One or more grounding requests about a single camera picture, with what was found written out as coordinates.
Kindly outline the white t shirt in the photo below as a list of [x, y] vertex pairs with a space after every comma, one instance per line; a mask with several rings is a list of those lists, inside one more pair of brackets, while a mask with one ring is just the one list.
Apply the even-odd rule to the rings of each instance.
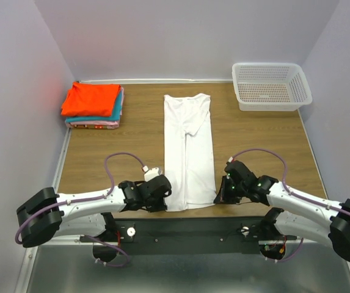
[[205, 208], [216, 197], [211, 98], [164, 96], [164, 174], [172, 185], [170, 212]]

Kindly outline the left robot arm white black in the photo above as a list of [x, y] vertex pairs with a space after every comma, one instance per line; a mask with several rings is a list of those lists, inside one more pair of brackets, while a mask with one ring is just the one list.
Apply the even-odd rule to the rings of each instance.
[[171, 193], [170, 181], [159, 174], [81, 194], [57, 194], [53, 187], [46, 187], [16, 210], [19, 229], [15, 242], [31, 248], [54, 237], [71, 235], [108, 241], [114, 236], [115, 227], [104, 219], [106, 215], [140, 209], [164, 211], [164, 199]]

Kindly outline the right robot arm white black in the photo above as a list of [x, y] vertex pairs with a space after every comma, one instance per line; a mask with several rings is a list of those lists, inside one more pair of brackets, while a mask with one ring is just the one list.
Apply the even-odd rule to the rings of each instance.
[[259, 240], [280, 236], [308, 239], [332, 248], [350, 262], [350, 199], [330, 201], [292, 189], [268, 175], [257, 177], [233, 158], [224, 171], [215, 203], [238, 204], [248, 198], [270, 207], [255, 228], [241, 228], [243, 236], [255, 233]]

